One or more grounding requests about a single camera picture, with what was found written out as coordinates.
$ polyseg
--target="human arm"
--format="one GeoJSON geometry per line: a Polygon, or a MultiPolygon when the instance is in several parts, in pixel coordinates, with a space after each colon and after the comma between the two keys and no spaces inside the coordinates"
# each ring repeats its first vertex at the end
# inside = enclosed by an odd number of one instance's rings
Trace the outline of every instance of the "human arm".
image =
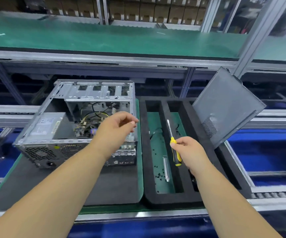
{"type": "Polygon", "coordinates": [[[195,176],[201,198],[219,238],[281,238],[234,186],[214,167],[191,137],[171,143],[195,176]]]}
{"type": "Polygon", "coordinates": [[[106,118],[89,145],[0,217],[0,237],[67,237],[104,163],[133,132],[137,122],[127,112],[106,118]]]}

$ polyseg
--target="human hand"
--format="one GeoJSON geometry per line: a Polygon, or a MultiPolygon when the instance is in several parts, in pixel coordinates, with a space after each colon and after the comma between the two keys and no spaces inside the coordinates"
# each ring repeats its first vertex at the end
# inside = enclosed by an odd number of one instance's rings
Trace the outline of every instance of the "human hand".
{"type": "Polygon", "coordinates": [[[106,118],[90,142],[106,159],[124,143],[126,136],[134,132],[139,120],[128,112],[117,112],[106,118]]]}
{"type": "Polygon", "coordinates": [[[175,143],[170,143],[171,147],[180,155],[185,165],[190,169],[191,173],[196,176],[197,172],[204,170],[210,160],[204,148],[196,140],[191,137],[181,137],[175,143]]]}

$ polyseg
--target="screwdriver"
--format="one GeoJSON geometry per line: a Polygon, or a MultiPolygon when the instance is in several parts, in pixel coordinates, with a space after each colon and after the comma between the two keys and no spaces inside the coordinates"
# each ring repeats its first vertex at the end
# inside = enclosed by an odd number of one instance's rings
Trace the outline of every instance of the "screwdriver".
{"type": "MultiPolygon", "coordinates": [[[[176,140],[173,137],[171,125],[169,124],[169,120],[167,120],[167,123],[168,123],[168,127],[169,127],[169,132],[171,134],[171,143],[177,144],[176,140]]],[[[173,150],[173,149],[172,149],[172,152],[173,152],[173,157],[174,157],[174,164],[176,166],[181,166],[182,165],[182,159],[181,159],[180,154],[176,150],[173,150]]]]}

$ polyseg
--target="yellow screwdriver handle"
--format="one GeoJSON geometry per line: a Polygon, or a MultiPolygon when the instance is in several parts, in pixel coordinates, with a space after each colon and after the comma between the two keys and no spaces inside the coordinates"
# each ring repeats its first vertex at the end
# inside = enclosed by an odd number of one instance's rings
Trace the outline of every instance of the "yellow screwdriver handle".
{"type": "MultiPolygon", "coordinates": [[[[177,144],[174,137],[171,137],[171,143],[177,144]]],[[[180,154],[176,150],[173,150],[173,149],[172,149],[172,152],[173,152],[173,157],[174,157],[174,164],[176,166],[181,166],[182,165],[182,159],[181,159],[180,154]]]]}

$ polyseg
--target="left hand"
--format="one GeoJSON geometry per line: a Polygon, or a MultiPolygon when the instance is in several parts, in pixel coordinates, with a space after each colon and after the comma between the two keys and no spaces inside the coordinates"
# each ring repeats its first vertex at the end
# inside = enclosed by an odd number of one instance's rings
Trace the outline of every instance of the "left hand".
{"type": "Polygon", "coordinates": [[[121,111],[106,118],[99,126],[90,146],[99,150],[106,160],[124,143],[126,136],[134,132],[139,120],[132,114],[121,111]]]}

